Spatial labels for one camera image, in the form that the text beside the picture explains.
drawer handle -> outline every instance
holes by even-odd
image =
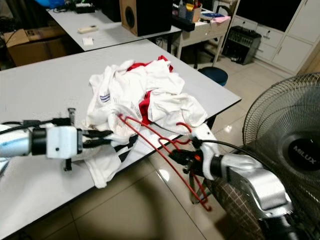
[[[282,46],[279,48],[278,52],[276,53],[277,55],[280,53],[281,49],[282,49]]]

electric fan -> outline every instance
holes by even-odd
[[[285,186],[297,215],[320,229],[320,72],[274,84],[250,107],[243,144]]]

fan grille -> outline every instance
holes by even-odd
[[[244,146],[281,179],[298,210],[318,224],[320,170],[300,169],[286,154],[296,136],[320,140],[320,73],[288,78],[262,93],[249,109],[242,133]]]

gray table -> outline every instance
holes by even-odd
[[[0,71],[0,122],[47,120],[67,116],[76,108],[75,125],[81,127],[92,98],[89,78],[107,65],[125,60],[150,62],[164,55],[185,80],[183,92],[194,96],[214,116],[240,101],[240,97],[202,75],[148,40],[102,48]],[[141,129],[154,144],[157,137]],[[171,139],[176,135],[161,130]],[[139,138],[120,170],[154,150]],[[84,163],[63,171],[64,161],[44,156],[16,157],[0,178],[0,239],[9,236],[94,186]]]
[[[84,51],[181,32],[181,29],[172,26],[170,31],[145,36],[135,36],[133,33],[122,27],[121,22],[113,22],[100,10],[93,13],[82,14],[77,14],[74,11],[56,13],[53,12],[53,10],[50,10],[49,14]],[[85,28],[92,25],[98,26],[99,30],[85,34],[78,33],[78,28]],[[85,37],[92,37],[93,45],[84,45],[83,38]]]

blue stool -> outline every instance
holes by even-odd
[[[228,74],[220,68],[207,66],[199,69],[198,71],[221,86],[224,86],[227,83]]]

